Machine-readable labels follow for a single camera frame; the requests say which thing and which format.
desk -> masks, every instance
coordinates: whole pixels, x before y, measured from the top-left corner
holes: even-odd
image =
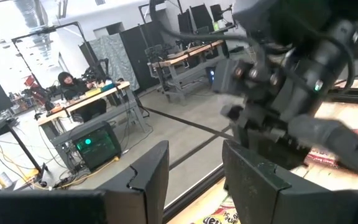
[[[358,80],[355,81],[353,87],[358,88]],[[358,105],[323,103],[316,117],[339,119],[355,129],[358,128]],[[310,162],[309,167],[298,167],[292,172],[329,190],[358,189],[358,175],[317,162]],[[171,219],[169,224],[196,222],[215,212],[227,197],[223,185],[224,179],[221,179]]]
[[[211,44],[204,46],[192,47],[183,52],[171,55],[170,60],[156,63],[148,63],[147,65],[150,68],[150,73],[154,74],[156,71],[157,75],[152,75],[154,78],[160,80],[160,84],[163,88],[163,94],[167,97],[170,102],[171,96],[178,96],[182,104],[185,104],[185,95],[188,92],[193,91],[199,84],[201,79],[208,80],[205,72],[203,72],[207,67],[215,66],[219,61],[225,59],[222,49],[223,41],[215,41]],[[213,48],[218,48],[218,56],[209,60],[206,60],[204,53],[207,50]],[[198,55],[200,56],[201,63],[193,68],[186,70],[181,74],[177,74],[175,69],[175,64],[181,63],[184,60],[188,59],[191,56]],[[169,75],[163,74],[163,68],[167,67],[169,69]]]
[[[59,131],[56,129],[56,127],[53,125],[53,121],[55,121],[58,118],[66,117],[67,113],[66,111],[72,112],[78,108],[81,108],[82,106],[85,106],[91,102],[94,102],[104,96],[108,96],[110,94],[113,94],[117,92],[117,89],[122,90],[124,94],[128,97],[128,102],[123,103],[122,105],[118,106],[117,108],[114,108],[111,111],[107,111],[105,114],[99,115],[92,120],[81,124],[78,127],[78,129],[86,129],[87,126],[92,126],[96,123],[100,123],[102,121],[109,121],[110,119],[115,118],[116,116],[129,112],[129,117],[131,117],[131,120],[128,122],[135,122],[140,125],[140,127],[143,129],[143,131],[146,133],[149,128],[146,125],[146,122],[143,118],[143,114],[140,112],[140,109],[138,107],[138,104],[136,102],[135,96],[133,95],[131,89],[129,88],[129,82],[122,82],[121,85],[119,85],[116,88],[113,88],[111,90],[99,93],[97,95],[91,96],[89,98],[86,98],[84,100],[80,100],[74,104],[71,104],[70,106],[66,107],[65,110],[61,110],[57,113],[54,113],[51,116],[43,116],[38,119],[38,125],[43,129],[46,136],[48,137],[49,141],[55,146],[55,149],[59,153],[59,156],[62,158],[62,161],[66,164],[67,167],[72,167],[72,161],[71,158],[67,156],[67,152],[63,149],[64,145],[62,144],[65,142],[65,139],[69,138],[67,136],[67,133],[63,133],[60,135]]]

gray floor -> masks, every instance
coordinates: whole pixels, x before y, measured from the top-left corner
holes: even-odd
[[[179,103],[168,103],[167,99],[157,91],[153,91],[148,95],[143,96],[140,100],[146,107],[202,124],[218,131],[224,129],[228,125],[228,121],[219,114],[222,105],[231,101],[242,101],[240,98],[214,95],[207,88],[202,88],[200,91],[194,93],[194,95],[189,95],[187,97],[186,106],[182,106]],[[56,157],[57,162],[62,166],[52,160],[51,154],[42,141],[42,137],[33,116],[34,112],[20,115],[20,124],[17,126],[16,131],[28,146],[37,162],[39,164],[47,162],[49,169],[52,171],[53,178],[58,179],[58,176],[66,169],[62,167],[64,164],[58,156]],[[122,156],[119,162],[112,163],[96,175],[89,177],[82,184],[73,186],[72,189],[94,189],[98,187],[125,169],[160,141],[169,141],[170,162],[173,162],[212,136],[211,133],[206,131],[154,113],[151,113],[150,117],[146,118],[146,122],[153,127],[153,132],[148,133],[149,136],[146,139]],[[131,126],[129,130],[129,138],[127,136],[122,141],[124,149],[131,148],[147,135],[136,125]],[[121,140],[123,131],[116,134]],[[0,141],[15,142],[10,134],[0,136]],[[221,163],[222,141],[222,138],[217,138],[170,172],[167,203],[177,198]],[[20,166],[28,168],[32,167],[30,161],[26,158],[17,144],[5,142],[0,142],[0,144],[4,149],[4,154],[13,159],[14,162]],[[47,145],[55,156],[56,151],[52,145],[49,142],[47,142]],[[4,161],[4,163],[12,170],[21,174],[15,165],[6,161]],[[26,169],[22,169],[22,171],[25,174],[28,173],[28,170]],[[17,174],[8,170],[0,162],[0,173],[1,172],[5,172],[12,180],[20,179]]]

workbench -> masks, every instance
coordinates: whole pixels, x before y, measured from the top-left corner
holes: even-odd
[[[129,82],[122,82],[119,86],[115,88],[98,93],[97,95],[93,95],[91,97],[87,97],[85,99],[78,100],[77,102],[72,103],[70,106],[63,108],[62,110],[50,116],[42,116],[38,119],[38,125],[43,129],[49,141],[55,146],[55,149],[57,150],[59,156],[62,158],[62,161],[66,164],[67,167],[71,167],[72,161],[71,158],[68,157],[67,152],[64,150],[63,143],[70,138],[70,131],[66,132],[59,118],[66,118],[67,115],[70,114],[70,112],[77,110],[82,106],[92,103],[105,96],[117,93],[119,90],[121,90],[122,94],[127,96],[127,101],[122,102],[121,105],[114,108],[113,110],[107,111],[105,114],[101,114],[84,124],[76,126],[75,129],[86,129],[88,126],[92,126],[102,121],[109,121],[119,116],[120,114],[127,113],[129,118],[127,122],[134,122],[139,124],[139,126],[145,133],[149,131],[149,128],[143,118],[143,115],[140,112],[135,96],[133,95],[129,86]]]
[[[354,82],[353,88],[358,88],[358,80]],[[358,129],[358,105],[356,104],[323,103],[318,110],[316,117],[338,119],[351,129]],[[297,167],[292,170],[292,172],[329,190],[358,189],[357,174],[315,161],[309,162],[308,165],[308,167]],[[227,192],[223,189],[223,175],[223,165],[221,164],[215,170],[211,171],[211,173],[204,179],[200,180],[199,183],[195,184],[192,189],[189,189],[188,192],[184,192],[183,195],[185,197],[180,197],[166,206],[165,208],[174,207],[174,203],[181,203],[182,200],[189,200],[189,195],[195,194],[196,186],[210,186],[207,189],[203,189],[203,191],[201,191],[202,194],[198,195],[192,203],[186,206],[168,223],[194,223],[214,213],[225,198],[227,198]],[[207,179],[216,179],[218,181],[208,183]]]
[[[202,84],[201,80],[208,82],[204,70],[208,67],[214,67],[219,61],[225,59],[222,44],[223,41],[219,40],[203,46],[191,47],[175,55],[169,55],[168,60],[147,64],[152,76],[160,80],[160,84],[163,88],[162,93],[167,97],[169,102],[171,102],[171,96],[177,96],[184,105],[185,95],[187,93],[193,91],[199,84]],[[213,50],[215,47],[218,48],[219,55],[207,60],[205,58],[206,51]],[[175,65],[183,63],[192,56],[199,56],[200,64],[193,68],[186,69],[183,73],[177,73]],[[169,69],[168,74],[164,74],[164,68]]]

